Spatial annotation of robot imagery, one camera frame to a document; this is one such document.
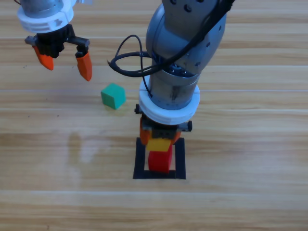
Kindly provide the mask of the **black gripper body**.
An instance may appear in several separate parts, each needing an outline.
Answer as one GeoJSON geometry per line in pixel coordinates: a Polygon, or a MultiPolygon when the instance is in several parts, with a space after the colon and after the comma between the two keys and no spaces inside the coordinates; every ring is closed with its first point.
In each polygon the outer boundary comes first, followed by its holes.
{"type": "Polygon", "coordinates": [[[34,48],[38,58],[57,58],[59,53],[64,50],[64,44],[66,42],[77,46],[75,56],[80,58],[88,53],[90,45],[89,39],[75,35],[71,24],[67,24],[53,32],[37,33],[35,36],[28,36],[25,42],[34,48]]]}
{"type": "Polygon", "coordinates": [[[135,114],[141,114],[140,133],[150,132],[150,138],[175,139],[182,132],[191,132],[193,128],[192,121],[183,122],[177,125],[164,125],[153,121],[142,111],[139,104],[134,109],[135,114]]]}

